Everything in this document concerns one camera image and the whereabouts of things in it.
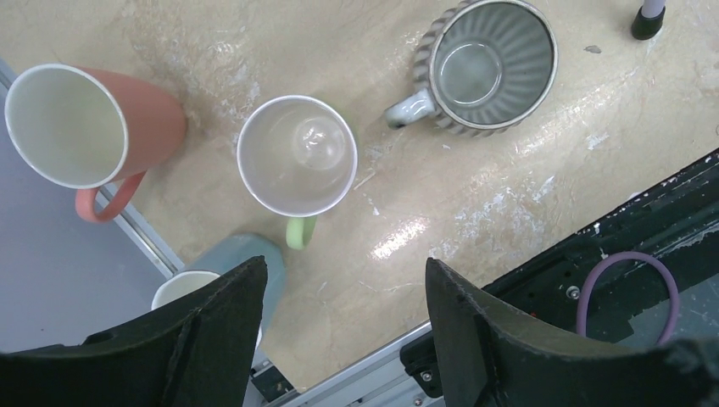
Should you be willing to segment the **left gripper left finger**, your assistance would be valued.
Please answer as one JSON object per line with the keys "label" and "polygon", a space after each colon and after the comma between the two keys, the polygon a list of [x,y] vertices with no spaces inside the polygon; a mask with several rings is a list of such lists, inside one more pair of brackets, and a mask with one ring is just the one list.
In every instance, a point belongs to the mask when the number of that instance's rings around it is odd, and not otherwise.
{"label": "left gripper left finger", "polygon": [[268,281],[255,256],[75,346],[3,354],[4,406],[239,406]]}

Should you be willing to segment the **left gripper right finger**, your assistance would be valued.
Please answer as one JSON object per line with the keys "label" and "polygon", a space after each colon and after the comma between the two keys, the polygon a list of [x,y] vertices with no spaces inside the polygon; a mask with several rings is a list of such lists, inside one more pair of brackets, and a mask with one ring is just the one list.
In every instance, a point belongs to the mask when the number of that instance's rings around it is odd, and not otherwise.
{"label": "left gripper right finger", "polygon": [[426,301],[448,406],[715,406],[718,342],[645,350],[581,337],[426,262]]}

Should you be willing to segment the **light green mug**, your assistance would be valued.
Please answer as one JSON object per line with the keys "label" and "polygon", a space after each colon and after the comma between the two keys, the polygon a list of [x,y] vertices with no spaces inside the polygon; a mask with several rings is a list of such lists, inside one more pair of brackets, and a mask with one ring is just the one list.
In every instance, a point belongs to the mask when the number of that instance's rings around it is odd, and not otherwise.
{"label": "light green mug", "polygon": [[305,95],[260,105],[239,133],[236,160],[249,193],[287,218],[286,244],[296,250],[309,244],[318,216],[348,194],[359,165],[348,122]]}

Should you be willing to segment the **salmon pink mug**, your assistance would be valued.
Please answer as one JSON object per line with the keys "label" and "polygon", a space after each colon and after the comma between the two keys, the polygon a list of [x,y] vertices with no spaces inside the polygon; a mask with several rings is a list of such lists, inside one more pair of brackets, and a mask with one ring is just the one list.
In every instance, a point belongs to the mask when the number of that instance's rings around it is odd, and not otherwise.
{"label": "salmon pink mug", "polygon": [[67,64],[18,75],[4,116],[20,157],[74,189],[76,213],[95,223],[119,215],[147,171],[169,159],[187,133],[180,102],[160,87]]}

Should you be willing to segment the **grey ribbed mug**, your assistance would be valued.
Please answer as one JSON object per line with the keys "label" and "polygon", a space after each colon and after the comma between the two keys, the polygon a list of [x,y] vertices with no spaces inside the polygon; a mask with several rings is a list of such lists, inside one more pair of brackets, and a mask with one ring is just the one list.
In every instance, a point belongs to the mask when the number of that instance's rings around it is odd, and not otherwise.
{"label": "grey ribbed mug", "polygon": [[545,16],[526,1],[462,1],[433,21],[415,50],[414,93],[384,112],[398,130],[429,118],[458,136],[500,133],[545,100],[558,46]]}

